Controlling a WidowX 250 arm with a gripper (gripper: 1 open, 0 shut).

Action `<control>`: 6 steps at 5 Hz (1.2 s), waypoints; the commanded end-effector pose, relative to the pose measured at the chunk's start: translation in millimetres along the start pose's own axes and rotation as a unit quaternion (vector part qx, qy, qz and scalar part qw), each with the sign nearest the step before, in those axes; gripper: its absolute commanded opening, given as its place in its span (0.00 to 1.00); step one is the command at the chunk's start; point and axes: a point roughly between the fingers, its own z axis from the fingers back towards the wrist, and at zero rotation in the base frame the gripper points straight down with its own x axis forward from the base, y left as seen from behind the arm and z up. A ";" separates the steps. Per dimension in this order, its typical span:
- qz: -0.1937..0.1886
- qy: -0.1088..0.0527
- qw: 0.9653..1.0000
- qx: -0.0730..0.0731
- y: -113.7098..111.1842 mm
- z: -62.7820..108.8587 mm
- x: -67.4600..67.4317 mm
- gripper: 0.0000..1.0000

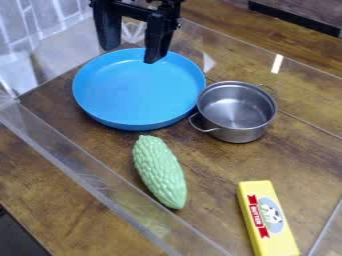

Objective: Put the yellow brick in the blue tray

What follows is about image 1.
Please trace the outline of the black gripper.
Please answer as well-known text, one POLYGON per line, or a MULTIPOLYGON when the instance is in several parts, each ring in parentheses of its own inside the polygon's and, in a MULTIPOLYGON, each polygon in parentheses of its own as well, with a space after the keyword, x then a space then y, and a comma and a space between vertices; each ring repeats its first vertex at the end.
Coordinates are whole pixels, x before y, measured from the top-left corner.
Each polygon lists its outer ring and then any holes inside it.
POLYGON ((100 47, 113 50, 121 43, 121 17, 146 20, 144 62, 153 64, 168 53, 173 31, 178 28, 180 8, 184 0, 145 0, 158 2, 154 9, 122 0, 89 0, 100 47))

